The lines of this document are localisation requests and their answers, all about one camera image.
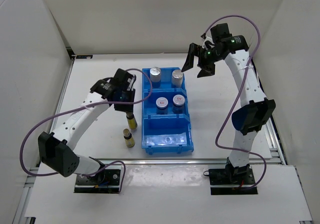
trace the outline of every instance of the blue container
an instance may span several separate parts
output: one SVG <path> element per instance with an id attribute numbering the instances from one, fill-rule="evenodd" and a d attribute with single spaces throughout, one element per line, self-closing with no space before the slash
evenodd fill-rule
<path id="1" fill-rule="evenodd" d="M 171 76 L 178 67 L 161 68 L 161 85 L 153 88 L 151 96 L 142 103 L 142 148 L 153 153 L 182 153 L 194 151 L 191 137 L 191 123 L 188 111 L 188 97 L 185 88 L 185 77 L 181 88 L 171 88 Z M 150 68 L 142 69 L 150 76 Z M 142 75 L 142 98 L 150 92 L 150 83 Z M 183 95 L 185 103 L 183 112 L 173 112 L 173 98 Z M 168 99 L 167 114 L 157 114 L 156 100 L 160 97 Z"/>

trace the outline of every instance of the bottle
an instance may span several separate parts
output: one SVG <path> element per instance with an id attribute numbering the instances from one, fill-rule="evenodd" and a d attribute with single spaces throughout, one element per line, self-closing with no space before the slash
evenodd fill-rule
<path id="1" fill-rule="evenodd" d="M 124 137 L 125 144 L 128 148 L 132 148 L 136 144 L 129 129 L 126 128 L 123 130 L 123 137 Z"/>
<path id="2" fill-rule="evenodd" d="M 156 101 L 155 101 L 155 105 L 156 105 L 156 113 L 158 115 L 165 115 L 168 114 L 168 99 L 165 97 L 159 97 Z"/>
<path id="3" fill-rule="evenodd" d="M 175 95 L 173 97 L 172 111 L 175 114 L 181 114 L 184 112 L 186 99 L 183 95 Z"/>
<path id="4" fill-rule="evenodd" d="M 181 88 L 183 80 L 184 80 L 184 74 L 181 72 L 181 70 L 180 69 L 174 70 L 172 72 L 172 77 L 171 77 L 171 87 Z"/>
<path id="5" fill-rule="evenodd" d="M 126 120 L 128 122 L 128 126 L 132 131 L 135 131 L 138 127 L 135 115 L 132 112 L 126 113 Z"/>
<path id="6" fill-rule="evenodd" d="M 161 85 L 161 69 L 159 67 L 152 67 L 150 69 L 150 80 L 153 88 L 159 88 Z"/>

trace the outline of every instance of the silver can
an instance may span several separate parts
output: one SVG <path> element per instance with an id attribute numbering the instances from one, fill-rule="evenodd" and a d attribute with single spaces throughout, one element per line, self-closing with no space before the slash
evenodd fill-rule
<path id="1" fill-rule="evenodd" d="M 159 67 L 150 68 L 150 80 L 153 88 L 159 88 L 161 85 L 161 69 Z"/>
<path id="2" fill-rule="evenodd" d="M 159 97 L 156 101 L 155 101 L 155 105 L 156 105 L 156 113 L 158 115 L 165 115 L 168 114 L 168 99 L 165 97 Z"/>
<path id="3" fill-rule="evenodd" d="M 181 72 L 180 69 L 174 70 L 172 72 L 171 86 L 173 88 L 181 88 L 183 80 L 184 80 L 184 74 Z"/>
<path id="4" fill-rule="evenodd" d="M 172 111 L 175 114 L 183 113 L 185 109 L 185 102 L 186 102 L 186 99 L 183 95 L 175 95 L 173 97 Z"/>

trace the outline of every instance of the white wall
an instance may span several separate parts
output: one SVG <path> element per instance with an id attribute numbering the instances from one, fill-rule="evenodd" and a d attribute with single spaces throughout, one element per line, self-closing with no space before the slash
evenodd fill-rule
<path id="1" fill-rule="evenodd" d="M 55 112 L 70 65 L 43 0 L 0 0 L 0 222 L 11 224 L 26 175 L 19 163 L 25 134 Z M 35 164 L 37 135 L 24 155 Z"/>
<path id="2" fill-rule="evenodd" d="M 282 0 L 45 0 L 76 54 L 186 52 L 228 14 L 252 18 L 262 34 Z M 244 20 L 228 20 L 251 42 Z"/>
<path id="3" fill-rule="evenodd" d="M 255 60 L 288 163 L 320 223 L 320 0 L 283 0 Z"/>

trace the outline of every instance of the blue plastic bin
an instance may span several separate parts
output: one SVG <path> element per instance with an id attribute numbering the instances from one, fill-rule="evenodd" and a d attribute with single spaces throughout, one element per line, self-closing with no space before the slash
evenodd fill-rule
<path id="1" fill-rule="evenodd" d="M 151 96 L 142 104 L 142 148 L 150 155 L 194 151 L 185 78 L 183 77 L 181 88 L 171 87 L 172 72 L 177 69 L 179 68 L 161 68 L 160 87 L 154 88 Z M 150 76 L 150 68 L 142 71 Z M 142 98 L 145 98 L 150 92 L 150 84 L 144 75 L 142 78 Z M 185 97 L 181 114 L 172 111 L 173 97 L 178 94 Z M 159 97 L 168 99 L 167 114 L 157 114 L 156 100 Z"/>

